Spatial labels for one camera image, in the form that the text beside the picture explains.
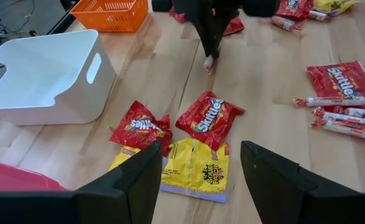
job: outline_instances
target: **orange basket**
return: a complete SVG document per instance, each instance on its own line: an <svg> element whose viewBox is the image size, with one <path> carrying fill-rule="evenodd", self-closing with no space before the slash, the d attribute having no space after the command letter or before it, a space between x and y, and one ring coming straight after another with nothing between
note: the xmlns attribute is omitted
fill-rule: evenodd
<svg viewBox="0 0 365 224"><path fill-rule="evenodd" d="M136 32L148 11L147 0L80 0L70 11L87 29Z"/></svg>

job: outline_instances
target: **wooden surface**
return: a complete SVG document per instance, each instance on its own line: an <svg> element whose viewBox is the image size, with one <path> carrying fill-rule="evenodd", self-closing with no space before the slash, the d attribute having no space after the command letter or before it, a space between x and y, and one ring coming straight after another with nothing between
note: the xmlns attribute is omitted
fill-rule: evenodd
<svg viewBox="0 0 365 224"><path fill-rule="evenodd" d="M246 109L228 135L228 202L159 193L153 223L260 223L239 160L251 140L306 169L365 192L365 140L312 130L310 110L292 98L314 96L308 65L360 60L365 68L365 3L325 24L307 21L301 33L241 15L246 29L223 41L212 76L189 24L150 13L137 34L101 34L117 78L103 115L84 125L17 127L0 120L0 162L43 173L76 189L104 174L120 146L108 141L134 100L160 118L171 113L173 140L187 134L173 125L205 90ZM70 30L83 27L75 22Z"/></svg>

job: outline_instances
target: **white plastic bin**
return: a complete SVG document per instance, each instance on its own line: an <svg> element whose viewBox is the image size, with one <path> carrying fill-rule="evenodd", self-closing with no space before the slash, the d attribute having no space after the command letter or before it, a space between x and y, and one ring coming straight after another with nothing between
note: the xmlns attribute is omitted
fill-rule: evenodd
<svg viewBox="0 0 365 224"><path fill-rule="evenodd" d="M0 119L15 125L91 122L116 76L95 30L10 40L0 63Z"/></svg>

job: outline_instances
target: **candy roll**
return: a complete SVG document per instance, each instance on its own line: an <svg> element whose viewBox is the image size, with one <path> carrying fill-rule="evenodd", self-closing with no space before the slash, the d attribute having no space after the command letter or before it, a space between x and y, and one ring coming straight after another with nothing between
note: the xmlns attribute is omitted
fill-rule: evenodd
<svg viewBox="0 0 365 224"><path fill-rule="evenodd" d="M313 127L313 128L323 128L325 130L335 131L335 132L338 132L338 133L348 134L348 135L351 135L351 136L356 136L356 137L360 137L360 138L365 139L365 131L363 131L361 129L347 127L343 123L341 123L340 121L333 121L332 119L316 120L311 124L311 127Z"/></svg>
<svg viewBox="0 0 365 224"><path fill-rule="evenodd" d="M301 23L296 23L294 21L291 21L290 19L286 19L280 16L273 16L271 21L273 24L287 31L292 31L294 29L302 30L303 28Z"/></svg>
<svg viewBox="0 0 365 224"><path fill-rule="evenodd" d="M294 98L296 106L361 106L365 105L363 96L331 96L331 97L308 97L306 99Z"/></svg>
<svg viewBox="0 0 365 224"><path fill-rule="evenodd" d="M342 124L344 124L345 126L365 130L365 119L364 118L358 118L358 117L348 116L348 115L344 115L344 114L330 113L320 107L314 109L312 111L312 114L321 119L325 119L325 120L331 119L334 121L339 121Z"/></svg>
<svg viewBox="0 0 365 224"><path fill-rule="evenodd" d="M344 113L349 116L355 116L358 118L365 118L365 110L359 108L347 108Z"/></svg>
<svg viewBox="0 0 365 224"><path fill-rule="evenodd" d="M327 14L322 13L322 12L318 12L318 11L315 11L315 10L311 10L309 12L308 17L311 18L311 19L316 19L318 21L322 21L322 22L326 22L326 21L330 20L330 17L327 16Z"/></svg>

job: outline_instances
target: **yellow candy bag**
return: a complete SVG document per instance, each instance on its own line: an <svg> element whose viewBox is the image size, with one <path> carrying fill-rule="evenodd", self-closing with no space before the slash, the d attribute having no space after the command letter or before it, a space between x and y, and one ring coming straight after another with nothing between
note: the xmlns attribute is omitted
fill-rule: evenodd
<svg viewBox="0 0 365 224"><path fill-rule="evenodd" d="M187 138L169 147L171 151L160 185L162 191L226 202L229 167L227 143L212 151L199 140Z"/></svg>
<svg viewBox="0 0 365 224"><path fill-rule="evenodd" d="M338 16L356 3L357 0L314 0L313 9L329 16Z"/></svg>
<svg viewBox="0 0 365 224"><path fill-rule="evenodd" d="M120 153L118 155L116 155L116 157L114 158L114 161L113 161L112 165L110 165L108 171L113 170L118 165L122 164L124 161L131 158L131 156L137 154L139 151L141 151L141 150L137 149L137 148L123 146L121 148Z"/></svg>

